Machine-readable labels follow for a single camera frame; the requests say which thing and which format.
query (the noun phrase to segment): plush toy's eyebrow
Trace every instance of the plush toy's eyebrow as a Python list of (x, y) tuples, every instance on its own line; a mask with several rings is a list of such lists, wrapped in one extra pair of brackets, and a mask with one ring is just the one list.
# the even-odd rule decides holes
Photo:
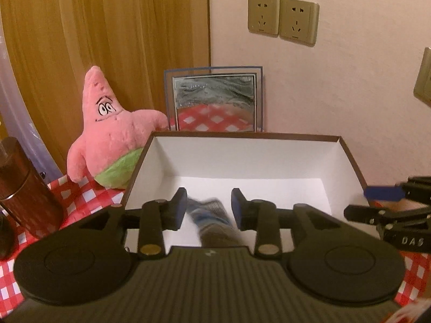
[(96, 104), (99, 104), (99, 102), (100, 102), (104, 97), (108, 98), (108, 99), (112, 102), (112, 100), (111, 100), (108, 96), (103, 96), (103, 97), (100, 97), (100, 98), (98, 99), (98, 101), (96, 102)]

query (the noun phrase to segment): wall socket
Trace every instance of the wall socket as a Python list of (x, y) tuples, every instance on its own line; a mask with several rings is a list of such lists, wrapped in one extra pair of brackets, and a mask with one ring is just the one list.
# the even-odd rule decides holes
[(280, 0), (248, 0), (248, 29), (254, 33), (279, 33)]
[(279, 34), (292, 41), (314, 45), (319, 5), (301, 0), (280, 0)]
[(431, 48), (426, 47), (413, 94), (431, 107)]

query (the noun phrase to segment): patrick star plush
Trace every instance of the patrick star plush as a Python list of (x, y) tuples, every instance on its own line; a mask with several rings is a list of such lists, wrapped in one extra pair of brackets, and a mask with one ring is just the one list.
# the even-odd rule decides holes
[(84, 130), (69, 149), (67, 173), (78, 182), (87, 167), (106, 188), (126, 188), (151, 132), (168, 127), (159, 111), (122, 108), (98, 66), (85, 75), (82, 113)]

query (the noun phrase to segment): picture frame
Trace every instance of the picture frame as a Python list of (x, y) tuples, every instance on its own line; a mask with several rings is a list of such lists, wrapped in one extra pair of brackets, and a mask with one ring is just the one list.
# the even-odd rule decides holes
[(172, 131), (263, 131), (263, 68), (210, 66), (164, 73)]

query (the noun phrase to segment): pinkish wall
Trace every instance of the pinkish wall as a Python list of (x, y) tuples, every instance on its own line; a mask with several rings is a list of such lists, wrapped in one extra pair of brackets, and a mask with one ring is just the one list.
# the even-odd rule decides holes
[(210, 0), (212, 64), (262, 65), (269, 131), (341, 135), (365, 178), (431, 175), (431, 108), (413, 97), (431, 0), (320, 4), (315, 47), (247, 30), (247, 0)]

